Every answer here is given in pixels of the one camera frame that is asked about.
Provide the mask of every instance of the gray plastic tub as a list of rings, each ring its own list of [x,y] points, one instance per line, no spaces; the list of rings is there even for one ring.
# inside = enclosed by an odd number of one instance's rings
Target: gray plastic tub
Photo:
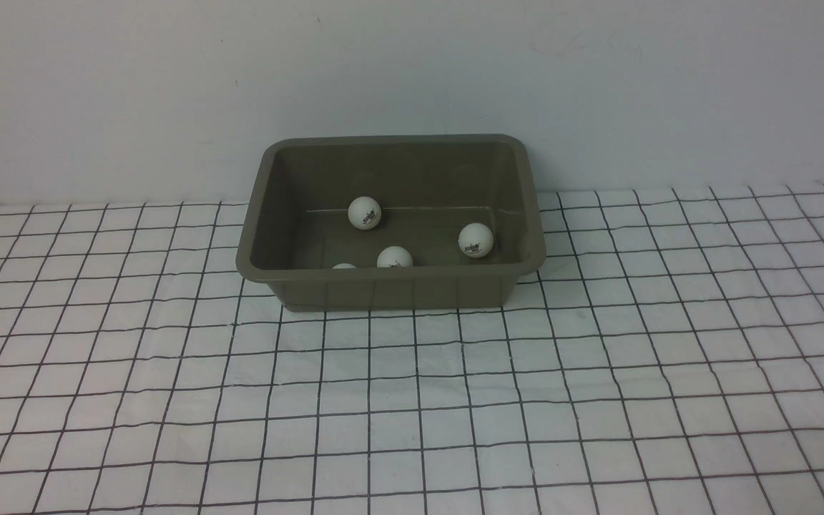
[[[349,223],[359,196],[383,209],[372,230]],[[480,260],[457,245],[470,222],[494,232]],[[376,268],[389,245],[415,266]],[[265,151],[237,269],[288,310],[484,308],[503,304],[545,257],[529,158],[513,137],[320,137]],[[345,262],[357,268],[333,270]]]

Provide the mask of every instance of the white cloth with black grid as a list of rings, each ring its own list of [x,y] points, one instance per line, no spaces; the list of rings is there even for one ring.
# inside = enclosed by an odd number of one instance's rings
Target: white cloth with black grid
[[[539,201],[503,310],[326,314],[244,205],[0,207],[0,513],[824,513],[824,185]]]

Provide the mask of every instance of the ping pong ball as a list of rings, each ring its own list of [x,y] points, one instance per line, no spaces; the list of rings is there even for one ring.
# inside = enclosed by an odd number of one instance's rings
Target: ping pong ball
[[[412,266],[412,254],[402,247],[387,247],[377,255],[377,268],[405,268]]]
[[[485,224],[467,225],[460,231],[457,238],[460,250],[470,258],[484,258],[494,247],[494,235]]]
[[[375,228],[380,214],[379,203],[371,197],[358,197],[349,204],[349,222],[362,231]]]

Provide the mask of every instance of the table surface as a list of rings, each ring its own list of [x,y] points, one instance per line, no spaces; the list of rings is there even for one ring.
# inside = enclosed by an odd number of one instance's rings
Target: table surface
[[[0,513],[824,513],[824,185],[540,193],[504,309],[289,313],[245,205],[0,207]]]

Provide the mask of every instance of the white wall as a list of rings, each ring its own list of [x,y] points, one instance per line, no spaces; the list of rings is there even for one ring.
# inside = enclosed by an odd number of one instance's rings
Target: white wall
[[[824,179],[824,0],[0,0],[0,202],[242,199],[275,140],[443,132],[543,189]]]

